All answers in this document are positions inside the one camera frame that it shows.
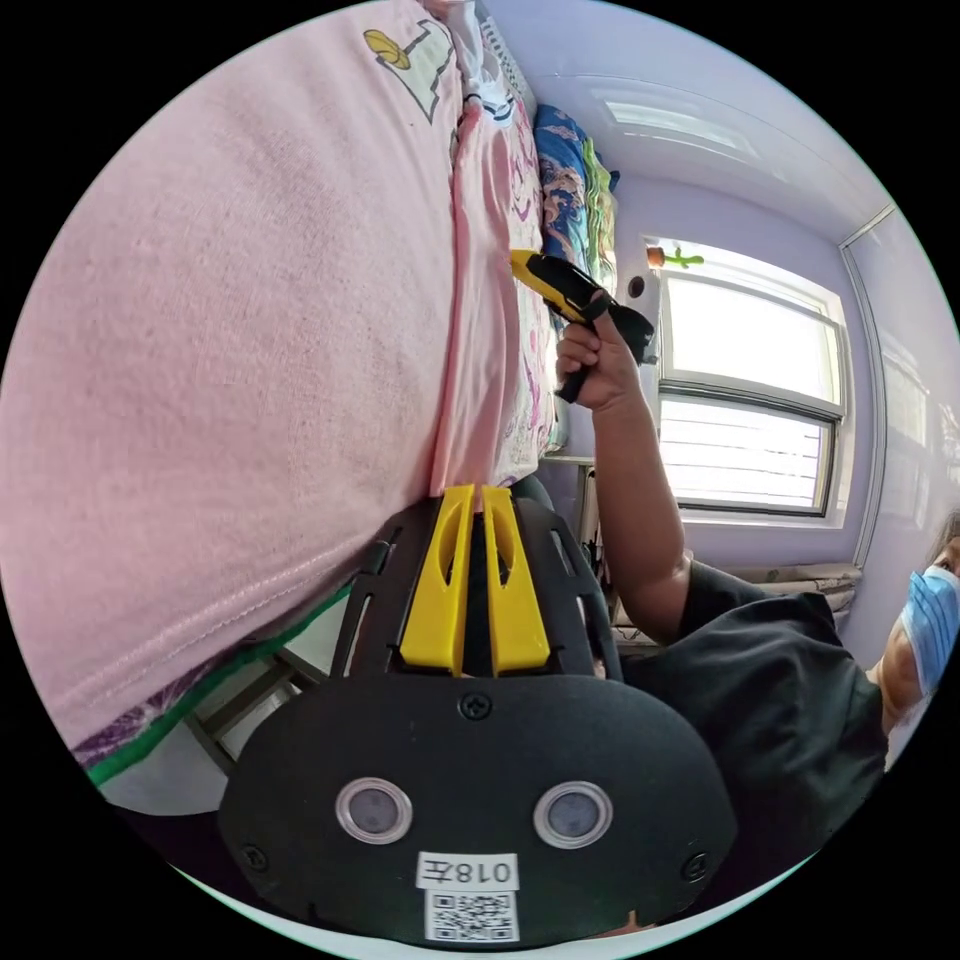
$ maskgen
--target cactus decoration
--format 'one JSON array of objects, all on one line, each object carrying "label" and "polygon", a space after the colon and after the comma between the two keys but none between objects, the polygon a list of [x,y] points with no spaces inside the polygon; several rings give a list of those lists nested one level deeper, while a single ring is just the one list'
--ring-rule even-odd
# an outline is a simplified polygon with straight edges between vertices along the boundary
[{"label": "cactus decoration", "polygon": [[679,247],[673,251],[672,257],[664,256],[663,259],[667,263],[675,263],[678,267],[682,267],[684,270],[689,270],[691,264],[699,266],[703,263],[703,257],[685,257],[680,252]]},{"label": "cactus decoration", "polygon": [[703,257],[685,257],[677,247],[673,251],[673,256],[669,257],[664,252],[663,247],[647,247],[647,264],[654,269],[662,267],[665,264],[672,263],[683,270],[689,270],[691,265],[699,266],[703,263]]}]

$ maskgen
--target white sticker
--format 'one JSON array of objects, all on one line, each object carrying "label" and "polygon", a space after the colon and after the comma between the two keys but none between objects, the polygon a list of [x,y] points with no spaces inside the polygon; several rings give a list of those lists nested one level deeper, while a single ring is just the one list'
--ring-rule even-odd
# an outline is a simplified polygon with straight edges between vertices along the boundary
[{"label": "white sticker", "polygon": [[517,895],[426,890],[426,939],[438,943],[516,943]]},{"label": "white sticker", "polygon": [[505,893],[520,889],[515,853],[421,853],[417,886],[456,894]]}]

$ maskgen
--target screw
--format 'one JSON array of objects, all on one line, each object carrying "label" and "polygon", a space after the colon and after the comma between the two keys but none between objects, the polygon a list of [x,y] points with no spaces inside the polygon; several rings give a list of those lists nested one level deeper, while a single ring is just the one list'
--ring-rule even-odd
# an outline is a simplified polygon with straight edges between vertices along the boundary
[{"label": "screw", "polygon": [[248,843],[246,846],[241,847],[240,852],[243,854],[243,859],[247,861],[247,866],[253,870],[254,873],[266,872],[268,866],[267,855],[259,847]]},{"label": "screw", "polygon": [[493,703],[483,693],[467,693],[460,698],[460,713],[467,720],[484,720],[490,716]]},{"label": "screw", "polygon": [[707,855],[705,853],[694,854],[680,871],[683,879],[687,883],[696,883],[707,875]]}]

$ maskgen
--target blue face mask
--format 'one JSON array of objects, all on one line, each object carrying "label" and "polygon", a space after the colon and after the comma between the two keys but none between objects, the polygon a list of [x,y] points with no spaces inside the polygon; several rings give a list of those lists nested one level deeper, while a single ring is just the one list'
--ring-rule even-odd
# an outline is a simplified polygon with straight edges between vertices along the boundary
[{"label": "blue face mask", "polygon": [[917,660],[920,690],[929,695],[940,683],[960,632],[960,579],[930,567],[910,575],[907,605],[900,615]]}]

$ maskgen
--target green fabric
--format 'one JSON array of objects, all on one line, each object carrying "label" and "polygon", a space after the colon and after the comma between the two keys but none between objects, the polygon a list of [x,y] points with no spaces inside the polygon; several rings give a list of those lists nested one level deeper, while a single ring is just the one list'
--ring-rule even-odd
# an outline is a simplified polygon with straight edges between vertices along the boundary
[{"label": "green fabric", "polygon": [[614,243],[614,202],[610,174],[597,159],[593,140],[583,145],[587,171],[587,259],[588,273],[611,296],[617,293]]},{"label": "green fabric", "polygon": [[600,197],[610,184],[610,174],[600,166],[593,140],[583,145],[583,165],[587,170],[587,273],[595,280],[600,277]]},{"label": "green fabric", "polygon": [[277,650],[294,641],[317,617],[322,613],[326,613],[327,610],[348,596],[350,587],[350,584],[342,587],[304,620],[301,620],[288,630],[284,630],[283,633],[278,636],[264,640],[263,643],[257,644],[256,646],[239,650],[233,659],[205,676],[195,687],[187,691],[162,717],[157,717],[140,736],[131,740],[95,767],[91,767],[90,770],[87,771],[87,776],[90,777],[95,786],[99,787],[115,777],[118,773],[122,773],[128,767],[132,767],[135,763],[140,763],[141,760],[146,759],[160,741],[163,740],[184,717],[192,713],[203,700],[209,697],[224,680],[233,676],[233,674],[242,667],[254,663],[257,660],[262,660],[264,657],[276,653]]}]

